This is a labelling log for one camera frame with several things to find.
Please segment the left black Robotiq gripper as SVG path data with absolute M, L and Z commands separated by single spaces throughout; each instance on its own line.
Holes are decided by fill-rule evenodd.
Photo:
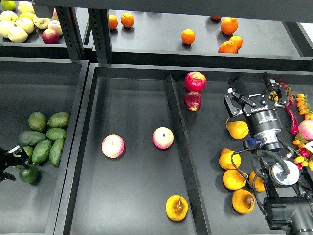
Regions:
M 5 180 L 15 181 L 13 174 L 4 172 L 9 166 L 13 168 L 22 168 L 29 164 L 29 155 L 21 145 L 17 145 L 11 150 L 0 149 L 0 182 Z

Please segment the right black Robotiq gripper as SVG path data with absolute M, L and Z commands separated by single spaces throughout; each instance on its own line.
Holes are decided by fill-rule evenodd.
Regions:
M 283 127 L 276 108 L 288 105 L 287 92 L 284 85 L 271 79 L 267 72 L 262 78 L 265 92 L 255 95 L 250 95 L 243 80 L 229 80 L 224 105 L 232 118 L 244 114 L 251 137 L 261 141 L 262 149 L 277 151 L 283 148 L 278 140 Z

